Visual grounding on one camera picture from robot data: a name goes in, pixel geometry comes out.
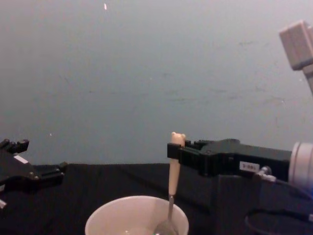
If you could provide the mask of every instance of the white cylinder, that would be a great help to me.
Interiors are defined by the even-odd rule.
[[[309,191],[313,189],[313,144],[297,142],[294,145],[288,181]]]

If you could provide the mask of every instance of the white spoon handle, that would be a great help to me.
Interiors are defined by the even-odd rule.
[[[185,146],[186,136],[184,134],[179,134],[172,132],[172,140],[171,143],[180,144],[181,146]],[[169,195],[175,195],[177,191],[177,185],[179,180],[179,171],[180,164],[177,159],[170,160],[170,176],[169,176],[169,185],[168,185],[168,193]]]

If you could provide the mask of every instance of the spoon handle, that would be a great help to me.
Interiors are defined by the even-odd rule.
[[[180,144],[181,146],[185,146],[186,136],[184,134],[179,134],[172,132],[171,143]],[[169,185],[168,185],[168,193],[169,195],[175,195],[179,180],[179,171],[180,164],[177,159],[170,159],[170,175],[169,175]]]
[[[168,207],[168,220],[172,221],[173,207],[174,207],[174,196],[169,195],[169,207]]]

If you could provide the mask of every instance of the metal spoon bowl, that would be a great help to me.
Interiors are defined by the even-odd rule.
[[[169,195],[169,208],[167,219],[159,223],[153,232],[153,235],[179,235],[177,228],[172,222],[172,214],[174,207],[174,196]]]

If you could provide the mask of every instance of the black cable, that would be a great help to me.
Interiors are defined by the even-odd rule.
[[[295,189],[299,193],[301,193],[303,196],[305,196],[306,198],[309,198],[310,200],[313,201],[313,197],[307,191],[303,190],[302,188],[300,188],[298,186],[292,185],[288,182],[281,181],[281,180],[276,180],[275,183],[277,183],[279,185],[288,186],[289,188]],[[256,215],[256,214],[280,215],[280,216],[293,218],[293,219],[296,219],[296,220],[299,220],[299,221],[302,221],[305,223],[312,223],[313,222],[313,221],[311,221],[311,216],[312,216],[311,214],[298,213],[298,212],[289,211],[289,210],[285,210],[285,209],[281,209],[281,210],[252,209],[245,216],[245,225],[251,231],[255,232],[258,235],[281,235],[281,234],[267,232],[267,231],[258,229],[256,227],[254,227],[253,225],[251,225],[251,223],[249,222],[249,218],[252,217],[253,215]]]
[[[275,181],[277,184],[279,185],[284,185],[284,186],[287,186],[289,188],[292,188],[292,189],[295,189],[297,190],[299,193],[301,193],[303,196],[305,196],[306,198],[308,198],[309,200],[312,200],[313,201],[313,197],[310,193],[308,193],[307,191],[305,191],[304,189],[296,186],[296,185],[293,185],[291,183],[288,183],[288,182],[285,182],[285,181],[282,181],[282,180],[276,180]]]

